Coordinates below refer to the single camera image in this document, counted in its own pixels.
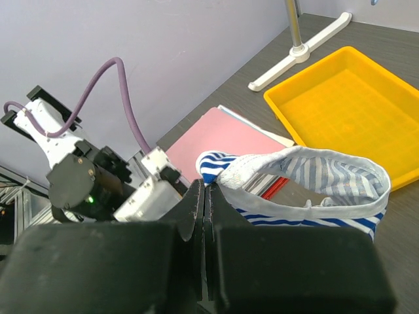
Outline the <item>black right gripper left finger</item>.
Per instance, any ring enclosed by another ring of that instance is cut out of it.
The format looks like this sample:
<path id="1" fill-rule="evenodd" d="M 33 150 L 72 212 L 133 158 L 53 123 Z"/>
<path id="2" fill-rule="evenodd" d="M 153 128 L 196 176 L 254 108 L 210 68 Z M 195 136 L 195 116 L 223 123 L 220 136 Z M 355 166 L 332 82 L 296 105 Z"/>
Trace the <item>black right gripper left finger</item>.
<path id="1" fill-rule="evenodd" d="M 28 228 L 1 272 L 1 312 L 195 313 L 204 194 L 194 181 L 156 221 Z"/>

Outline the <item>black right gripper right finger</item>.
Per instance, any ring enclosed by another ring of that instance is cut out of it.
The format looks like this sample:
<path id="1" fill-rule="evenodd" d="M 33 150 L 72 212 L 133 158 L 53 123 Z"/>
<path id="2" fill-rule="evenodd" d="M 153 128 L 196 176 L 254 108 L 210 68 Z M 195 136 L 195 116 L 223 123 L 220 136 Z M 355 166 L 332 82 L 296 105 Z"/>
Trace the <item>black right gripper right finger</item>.
<path id="1" fill-rule="evenodd" d="M 253 226 L 205 189 L 208 296 L 218 313 L 393 313 L 368 235 L 347 227 Z"/>

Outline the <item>blue white striped tank top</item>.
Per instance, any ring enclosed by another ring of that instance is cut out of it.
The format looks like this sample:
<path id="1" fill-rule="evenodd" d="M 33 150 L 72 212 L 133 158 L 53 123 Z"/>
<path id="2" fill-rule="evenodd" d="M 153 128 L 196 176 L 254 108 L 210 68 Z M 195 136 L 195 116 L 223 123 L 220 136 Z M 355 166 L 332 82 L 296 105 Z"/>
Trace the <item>blue white striped tank top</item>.
<path id="1" fill-rule="evenodd" d="M 352 227 L 371 239 L 386 214 L 392 189 L 386 170 L 368 158 L 302 146 L 241 156 L 205 151 L 196 160 L 196 170 L 206 186 L 215 183 L 254 226 Z M 244 190 L 256 174 L 289 179 L 322 200 L 273 203 Z"/>

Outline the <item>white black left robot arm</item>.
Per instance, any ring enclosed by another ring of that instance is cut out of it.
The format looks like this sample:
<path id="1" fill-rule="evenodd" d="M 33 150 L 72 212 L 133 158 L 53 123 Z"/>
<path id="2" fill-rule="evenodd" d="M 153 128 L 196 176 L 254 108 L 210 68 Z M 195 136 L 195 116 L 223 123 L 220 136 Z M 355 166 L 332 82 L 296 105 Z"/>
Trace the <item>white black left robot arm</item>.
<path id="1" fill-rule="evenodd" d="M 48 198 L 54 219 L 61 223 L 113 221 L 115 211 L 134 192 L 128 162 L 109 147 L 97 148 L 82 136 L 80 118 L 59 137 L 46 137 L 31 123 L 32 115 L 59 130 L 71 111 L 40 86 L 29 94 L 29 103 L 12 110 L 5 107 L 1 123 L 37 143 L 50 171 Z"/>

